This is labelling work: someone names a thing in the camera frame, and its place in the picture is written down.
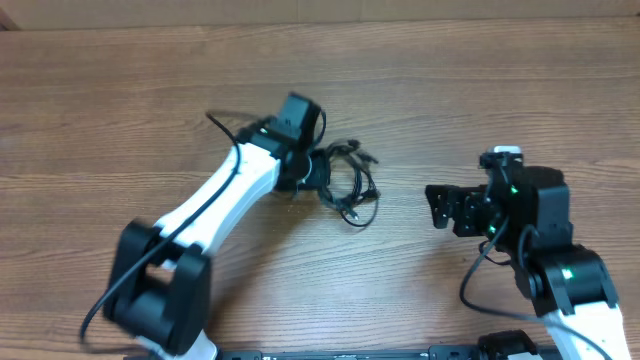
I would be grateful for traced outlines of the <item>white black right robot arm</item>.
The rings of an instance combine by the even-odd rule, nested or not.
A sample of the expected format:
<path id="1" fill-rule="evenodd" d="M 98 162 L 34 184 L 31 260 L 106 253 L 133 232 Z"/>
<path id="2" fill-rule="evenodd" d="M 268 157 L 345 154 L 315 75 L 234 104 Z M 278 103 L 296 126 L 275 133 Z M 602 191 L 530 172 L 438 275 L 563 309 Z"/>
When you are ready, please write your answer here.
<path id="1" fill-rule="evenodd" d="M 623 316 L 602 258 L 573 241 L 570 190 L 563 173 L 527 166 L 515 146 L 480 155 L 488 181 L 476 187 L 428 185 L 425 196 L 438 229 L 483 237 L 463 277 L 459 298 L 476 312 L 538 323 L 562 359 L 628 359 Z M 516 286 L 531 301 L 531 315 L 472 303 L 467 286 L 496 250 L 508 255 Z"/>

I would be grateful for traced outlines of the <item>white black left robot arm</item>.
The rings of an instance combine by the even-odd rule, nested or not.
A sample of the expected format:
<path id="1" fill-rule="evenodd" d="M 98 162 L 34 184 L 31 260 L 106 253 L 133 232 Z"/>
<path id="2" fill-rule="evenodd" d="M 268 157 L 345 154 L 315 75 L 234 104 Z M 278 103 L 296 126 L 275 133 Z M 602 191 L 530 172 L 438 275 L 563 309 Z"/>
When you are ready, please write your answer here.
<path id="1" fill-rule="evenodd" d="M 97 303 L 104 317 L 153 359 L 217 358 L 205 333 L 213 258 L 264 195 L 319 186 L 314 151 L 325 129 L 321 106 L 291 92 L 276 115 L 232 136 L 225 161 L 182 205 L 152 225 L 130 222 Z"/>

